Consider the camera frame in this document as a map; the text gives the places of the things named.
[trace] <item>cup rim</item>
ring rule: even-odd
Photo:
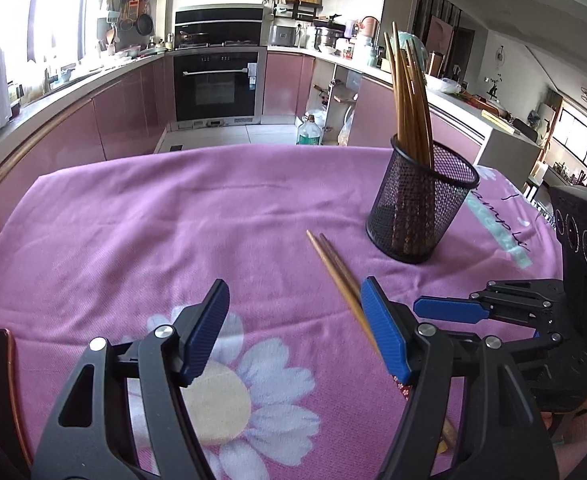
[[[421,164],[420,162],[418,162],[417,160],[414,160],[413,158],[408,156],[402,150],[402,148],[400,148],[400,142],[398,141],[398,134],[391,137],[391,147],[393,148],[393,150],[395,150],[395,152],[397,152],[398,155],[403,156],[403,158],[405,158],[413,166],[417,166],[418,168],[420,168],[421,171],[424,171],[425,173],[431,175],[432,177],[438,179],[441,182],[444,182],[445,184],[449,184],[450,186],[460,187],[462,189],[468,189],[468,190],[476,189],[478,187],[478,184],[480,183],[480,174],[478,173],[478,170],[476,170],[476,168],[473,166],[473,164],[471,164],[467,159],[463,158],[462,155],[460,155],[460,153],[454,152],[451,148],[448,148],[448,146],[445,146],[441,142],[434,140],[433,144],[438,145],[438,147],[440,147],[441,149],[445,150],[446,152],[451,153],[451,155],[455,156],[456,158],[458,158],[459,160],[461,160],[462,162],[467,164],[468,167],[471,168],[471,171],[473,172],[473,174],[475,176],[473,181],[466,182],[464,180],[458,180],[456,178],[452,178],[450,176],[443,175],[439,171],[432,170],[428,166],[425,166],[425,165]]]

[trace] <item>mint green stripe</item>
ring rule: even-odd
[[[502,250],[510,254],[513,261],[515,261],[521,269],[525,269],[532,264],[526,250],[518,245],[506,227],[496,222],[496,217],[488,207],[481,203],[480,200],[471,193],[467,195],[464,202],[469,209],[471,209],[471,212],[476,218],[480,220],[480,223],[486,227],[487,231],[493,235]]]

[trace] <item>yellow flower center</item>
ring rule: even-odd
[[[240,435],[251,416],[251,397],[230,368],[209,361],[203,374],[182,389],[195,434],[202,446],[219,446]]]

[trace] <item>silver screw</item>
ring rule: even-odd
[[[500,346],[502,346],[502,341],[500,341],[499,337],[496,337],[494,335],[490,335],[489,337],[487,337],[485,339],[485,344],[489,347],[489,348],[493,348],[494,350],[500,348]]]
[[[89,343],[89,348],[94,352],[99,352],[106,346],[106,339],[104,337],[96,337]]]
[[[154,334],[160,339],[166,339],[173,334],[173,330],[174,329],[171,325],[161,325],[156,329]]]
[[[422,323],[417,326],[417,333],[425,337],[431,337],[435,334],[435,326],[430,323]]]

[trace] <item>green label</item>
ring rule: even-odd
[[[315,146],[320,145],[320,137],[298,137],[297,144],[314,144]]]

